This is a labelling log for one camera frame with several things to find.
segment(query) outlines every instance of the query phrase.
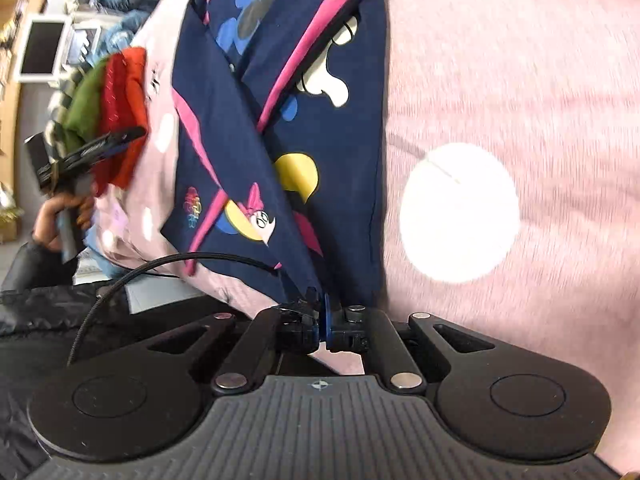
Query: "pink blanket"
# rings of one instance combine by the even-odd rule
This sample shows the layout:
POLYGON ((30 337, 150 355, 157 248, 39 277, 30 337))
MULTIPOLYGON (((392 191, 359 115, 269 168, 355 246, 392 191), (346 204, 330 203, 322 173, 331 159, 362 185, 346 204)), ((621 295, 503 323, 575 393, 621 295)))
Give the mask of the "pink blanket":
MULTIPOLYGON (((159 235, 177 143, 168 94, 187 0, 163 0, 136 44, 148 53, 152 135, 126 196, 99 203, 107 256, 135 266, 174 252, 159 235), (126 221, 115 205, 122 204, 126 221)), ((388 0, 386 307, 427 310, 590 371, 613 416, 598 452, 640 468, 640 0, 388 0), (494 270, 436 282, 406 256, 402 194, 416 164, 468 142, 502 162, 520 231, 494 270)), ((181 272, 178 266, 169 269, 181 272)), ((193 285, 251 315, 272 302, 198 266, 193 285)), ((346 356, 332 366, 357 370, 346 356)))

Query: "white cartoon hand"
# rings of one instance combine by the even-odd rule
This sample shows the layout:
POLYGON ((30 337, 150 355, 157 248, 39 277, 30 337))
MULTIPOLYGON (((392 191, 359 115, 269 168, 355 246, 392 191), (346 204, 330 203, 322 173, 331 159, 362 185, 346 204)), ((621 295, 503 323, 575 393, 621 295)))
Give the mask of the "white cartoon hand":
POLYGON ((341 79, 329 74, 326 66, 326 57, 332 44, 344 45, 349 43, 358 30, 358 20, 352 16, 338 33, 324 48, 320 56, 303 74, 298 82, 298 90, 312 95, 327 94, 336 108, 343 106, 349 99, 349 89, 341 79))
POLYGON ((269 216, 264 211, 256 211, 249 217, 249 223, 260 235, 262 241, 266 244, 276 228, 276 219, 269 222, 269 216))

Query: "navy blue garment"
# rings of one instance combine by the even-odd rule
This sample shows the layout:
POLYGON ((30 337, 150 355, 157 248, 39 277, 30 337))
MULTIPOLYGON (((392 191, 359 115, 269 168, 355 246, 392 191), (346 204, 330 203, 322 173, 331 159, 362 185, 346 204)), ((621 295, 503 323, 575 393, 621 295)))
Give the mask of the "navy blue garment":
POLYGON ((174 62, 180 141, 163 235, 179 251, 281 269, 203 262, 275 301, 293 299, 292 283, 373 305, 385 50, 383 0, 192 0, 174 62))

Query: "white polka dot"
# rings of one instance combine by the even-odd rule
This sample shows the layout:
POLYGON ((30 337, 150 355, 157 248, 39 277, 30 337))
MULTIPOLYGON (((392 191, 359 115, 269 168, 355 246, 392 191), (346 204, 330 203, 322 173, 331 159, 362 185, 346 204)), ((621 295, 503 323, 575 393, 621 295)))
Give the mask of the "white polka dot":
POLYGON ((400 208, 406 255, 433 280, 463 283, 491 272, 520 229, 515 184, 491 153, 446 144, 413 169, 400 208))
POLYGON ((151 237, 154 233, 154 220, 151 216, 151 209, 145 207, 145 211, 142 213, 142 235, 147 242, 151 241, 151 237))
POLYGON ((113 233, 111 231, 106 230, 102 233, 102 244, 104 245, 105 249, 113 249, 115 245, 115 236, 113 236, 113 233))
POLYGON ((172 114, 164 114, 160 121, 160 127, 154 135, 154 142, 160 153, 165 153, 169 148, 169 144, 171 144, 176 133, 175 126, 176 123, 174 116, 172 114))

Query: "human hand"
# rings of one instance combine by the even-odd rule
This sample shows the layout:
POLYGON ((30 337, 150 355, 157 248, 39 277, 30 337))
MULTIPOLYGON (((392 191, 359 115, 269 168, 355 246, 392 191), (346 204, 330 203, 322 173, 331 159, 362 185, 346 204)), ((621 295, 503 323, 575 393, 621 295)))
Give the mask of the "human hand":
POLYGON ((49 251, 60 252, 62 250, 62 242, 56 226, 56 215, 67 207, 78 208, 77 222, 81 229, 86 230, 91 227, 94 199, 60 193, 49 198, 38 212, 36 223, 33 226, 33 240, 37 244, 46 247, 49 251))

